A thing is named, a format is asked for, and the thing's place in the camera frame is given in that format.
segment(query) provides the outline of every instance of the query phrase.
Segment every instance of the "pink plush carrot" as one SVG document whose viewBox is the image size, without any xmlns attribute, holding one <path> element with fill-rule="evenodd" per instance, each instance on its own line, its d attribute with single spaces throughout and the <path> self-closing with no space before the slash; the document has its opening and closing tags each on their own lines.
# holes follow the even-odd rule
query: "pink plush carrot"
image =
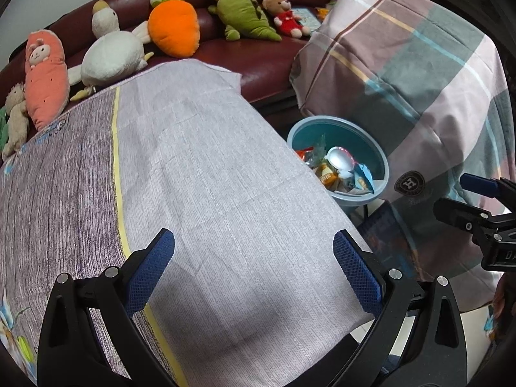
<svg viewBox="0 0 516 387">
<path fill-rule="evenodd" d="M 65 108 L 70 95 L 65 51 L 57 35 L 39 30 L 29 35 L 25 48 L 27 112 L 39 131 Z"/>
</svg>

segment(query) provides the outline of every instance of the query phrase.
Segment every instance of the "yellow stripe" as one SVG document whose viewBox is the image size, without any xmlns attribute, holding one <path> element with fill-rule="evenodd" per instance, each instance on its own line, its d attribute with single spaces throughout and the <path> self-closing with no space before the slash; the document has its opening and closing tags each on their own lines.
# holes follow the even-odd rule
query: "yellow stripe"
<svg viewBox="0 0 516 387">
<path fill-rule="evenodd" d="M 118 215 L 118 232 L 120 233 L 120 242 L 122 243 L 122 251 L 127 259 L 131 255 L 131 250 L 129 249 L 129 243 L 127 241 L 127 233 L 125 232 L 125 225 L 123 219 L 123 208 L 122 208 L 122 185 L 120 184 L 120 162 L 118 157 L 118 131 L 117 131 L 117 118 L 118 118 L 118 103 L 120 100 L 120 87 L 117 87 L 114 95 L 114 106 L 113 106 L 113 122 L 111 124 L 111 131 L 113 133 L 113 168 L 114 168 L 114 192 L 117 203 L 117 215 Z M 188 387 L 188 382 L 186 381 L 186 377 L 183 373 L 183 370 L 175 358 L 170 346 L 167 343 L 167 340 L 164 338 L 164 335 L 159 328 L 159 324 L 154 317 L 154 314 L 151 310 L 151 306 L 147 304 L 144 308 L 145 317 L 147 317 L 147 321 L 154 332 L 154 336 L 158 342 L 159 347 L 161 348 L 163 355 L 168 361 L 170 368 L 175 376 L 175 381 L 180 387 Z"/>
<path fill-rule="evenodd" d="M 361 79 L 363 82 L 366 82 L 369 80 L 369 77 L 367 77 L 356 65 L 354 65 L 349 59 L 345 58 L 341 54 L 339 54 L 335 50 L 330 51 L 330 55 L 334 58 L 337 58 L 341 63 L 343 63 L 346 67 L 350 69 L 350 71 L 355 74 L 359 79 Z"/>
<path fill-rule="evenodd" d="M 373 11 L 375 13 L 379 14 L 380 16 L 382 16 L 383 18 L 385 18 L 385 19 L 389 20 L 390 22 L 394 23 L 395 25 L 398 25 L 399 27 L 409 31 L 410 33 L 414 32 L 414 28 L 413 27 L 410 27 L 406 23 L 401 22 L 400 20 L 398 20 L 395 17 L 392 17 L 391 15 L 387 14 L 386 12 L 378 10 L 377 8 L 373 8 Z"/>
<path fill-rule="evenodd" d="M 120 163 L 118 159 L 118 132 L 117 132 L 117 118 L 118 118 L 118 101 L 120 99 L 120 87 L 117 87 L 114 94 L 113 106 L 113 122 L 111 124 L 111 132 L 113 133 L 113 169 L 114 169 L 114 193 L 117 202 L 117 216 L 118 216 L 118 232 L 120 233 L 120 242 L 122 243 L 122 251 L 127 259 L 131 255 L 129 249 L 129 242 L 127 241 L 127 234 L 125 232 L 125 225 L 123 219 L 122 208 L 122 184 L 120 183 Z"/>
</svg>

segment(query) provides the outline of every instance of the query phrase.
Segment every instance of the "white plush duck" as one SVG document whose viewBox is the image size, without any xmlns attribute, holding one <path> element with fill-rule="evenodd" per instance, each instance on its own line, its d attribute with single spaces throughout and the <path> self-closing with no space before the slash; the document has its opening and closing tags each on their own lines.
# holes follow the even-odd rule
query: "white plush duck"
<svg viewBox="0 0 516 387">
<path fill-rule="evenodd" d="M 150 42 L 146 22 L 133 32 L 121 31 L 117 14 L 103 0 L 94 5 L 91 29 L 97 40 L 84 55 L 83 63 L 68 70 L 70 85 L 82 81 L 86 86 L 71 101 L 91 95 L 95 85 L 116 83 L 145 68 L 154 55 L 144 53 L 144 43 Z"/>
</svg>

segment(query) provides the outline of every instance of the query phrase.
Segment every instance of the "stuffed toy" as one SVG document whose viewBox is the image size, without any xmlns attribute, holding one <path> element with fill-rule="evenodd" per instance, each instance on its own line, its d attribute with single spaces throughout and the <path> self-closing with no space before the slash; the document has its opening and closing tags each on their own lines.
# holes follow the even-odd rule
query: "stuffed toy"
<svg viewBox="0 0 516 387">
<path fill-rule="evenodd" d="M 25 49 L 27 112 L 38 131 L 55 119 L 68 103 L 70 85 L 65 51 L 57 35 L 39 30 L 29 35 Z"/>
<path fill-rule="evenodd" d="M 5 106 L 0 109 L 0 152 L 4 149 L 5 143 L 9 139 L 7 128 L 7 112 Z"/>
<path fill-rule="evenodd" d="M 298 22 L 301 16 L 292 13 L 292 5 L 288 0 L 263 0 L 262 6 L 274 17 L 274 24 L 284 35 L 297 39 L 310 35 L 310 28 Z"/>
<path fill-rule="evenodd" d="M 70 99 L 73 102 L 90 96 L 94 86 L 105 87 L 140 71 L 154 55 L 144 52 L 144 43 L 150 42 L 145 27 L 121 31 L 117 14 L 103 0 L 93 7 L 91 29 L 97 40 L 84 54 L 83 63 L 68 70 L 71 85 L 82 81 L 86 86 Z"/>
<path fill-rule="evenodd" d="M 195 54 L 201 39 L 197 13 L 185 0 L 151 0 L 149 36 L 164 53 L 175 58 Z"/>
<path fill-rule="evenodd" d="M 215 0 L 208 11 L 217 14 L 225 24 L 226 40 L 236 41 L 241 35 L 279 42 L 281 36 L 270 27 L 267 16 L 256 0 Z"/>
<path fill-rule="evenodd" d="M 5 161 L 14 152 L 19 152 L 22 145 L 27 142 L 29 130 L 29 118 L 27 117 L 27 103 L 23 92 L 23 84 L 15 85 L 5 101 L 5 110 L 9 115 L 7 127 L 9 128 L 9 140 L 2 149 L 2 160 Z"/>
</svg>

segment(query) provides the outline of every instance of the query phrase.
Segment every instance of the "plaid blanket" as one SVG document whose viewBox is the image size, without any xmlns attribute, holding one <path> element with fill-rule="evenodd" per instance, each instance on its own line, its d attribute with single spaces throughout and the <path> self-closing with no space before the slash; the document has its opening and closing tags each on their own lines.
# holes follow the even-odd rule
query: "plaid blanket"
<svg viewBox="0 0 516 387">
<path fill-rule="evenodd" d="M 442 196 L 492 213 L 465 192 L 473 173 L 515 180 L 514 126 L 504 71 L 489 37 L 428 0 L 339 0 L 300 51 L 291 82 L 305 115 L 349 119 L 385 150 L 403 240 L 368 240 L 386 266 L 451 279 L 462 311 L 489 301 L 499 278 L 471 237 L 435 220 Z"/>
</svg>

